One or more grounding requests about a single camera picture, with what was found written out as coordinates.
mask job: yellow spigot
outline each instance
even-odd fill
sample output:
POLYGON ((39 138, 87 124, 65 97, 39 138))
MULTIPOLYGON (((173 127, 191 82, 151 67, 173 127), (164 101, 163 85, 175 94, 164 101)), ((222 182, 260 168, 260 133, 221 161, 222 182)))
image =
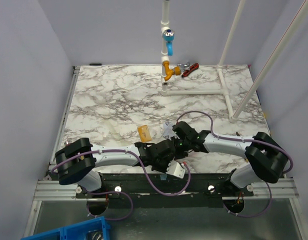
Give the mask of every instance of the yellow spigot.
POLYGON ((162 65, 164 66, 165 68, 165 74, 166 74, 166 77, 164 77, 164 80, 165 82, 170 80, 170 78, 173 76, 173 75, 181 75, 181 69, 179 66, 176 66, 174 67, 173 69, 170 69, 170 62, 169 61, 164 61, 162 63, 162 65))

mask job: marble table top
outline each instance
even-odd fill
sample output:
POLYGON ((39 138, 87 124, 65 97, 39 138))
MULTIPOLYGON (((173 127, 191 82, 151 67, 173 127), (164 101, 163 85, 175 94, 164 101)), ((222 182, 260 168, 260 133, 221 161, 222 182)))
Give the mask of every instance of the marble table top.
MULTIPOLYGON (((128 146, 140 141, 137 127, 147 125, 153 143, 164 140, 163 123, 183 112, 199 110, 211 114, 214 131, 219 134, 252 136, 268 133, 259 100, 255 94, 236 123, 230 123, 222 95, 162 96, 160 65, 82 66, 68 113, 63 142, 89 138, 107 147, 128 146)), ((223 68, 234 111, 252 85, 246 65, 223 68)), ((189 77, 171 78, 170 90, 220 88, 216 66, 201 66, 189 77)), ((182 118, 200 132, 210 129, 207 117, 191 113, 182 118)), ((192 173, 229 173, 246 165, 238 156, 223 153, 192 152, 186 162, 192 173)), ((98 167, 102 173, 142 173, 140 167, 122 165, 98 167)))

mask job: blue plastic crate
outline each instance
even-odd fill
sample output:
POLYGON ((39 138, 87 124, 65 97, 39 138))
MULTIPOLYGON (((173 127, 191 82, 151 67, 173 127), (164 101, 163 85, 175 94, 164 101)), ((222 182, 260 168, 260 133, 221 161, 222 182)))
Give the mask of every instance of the blue plastic crate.
POLYGON ((96 238, 95 235, 102 235, 104 240, 110 240, 110 228, 111 226, 106 222, 104 217, 101 216, 88 221, 24 237, 21 240, 92 240, 96 238))

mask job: red handle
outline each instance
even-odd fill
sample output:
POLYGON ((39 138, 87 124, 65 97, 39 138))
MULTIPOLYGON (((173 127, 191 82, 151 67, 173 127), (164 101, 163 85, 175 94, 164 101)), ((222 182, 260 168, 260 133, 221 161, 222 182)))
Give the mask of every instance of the red handle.
POLYGON ((189 67, 189 70, 186 70, 186 71, 183 72, 181 77, 182 78, 188 77, 193 71, 199 69, 199 66, 200 65, 198 63, 194 63, 192 66, 189 67))

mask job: gray wall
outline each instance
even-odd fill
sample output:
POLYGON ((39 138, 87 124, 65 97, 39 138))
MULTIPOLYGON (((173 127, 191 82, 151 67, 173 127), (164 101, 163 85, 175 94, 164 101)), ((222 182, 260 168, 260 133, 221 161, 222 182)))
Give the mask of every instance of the gray wall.
MULTIPOLYGON (((251 67, 255 79, 303 0, 290 0, 251 67)), ((274 139, 294 158, 291 173, 308 220, 308 16, 258 89, 274 139)))
POLYGON ((0 0, 0 240, 23 236, 73 69, 36 0, 0 0))
MULTIPOLYGON (((240 0, 171 0, 171 61, 219 62, 240 0)), ((250 64, 288 0, 248 0, 226 64, 250 64)), ((160 64, 162 0, 39 0, 72 65, 160 64)))

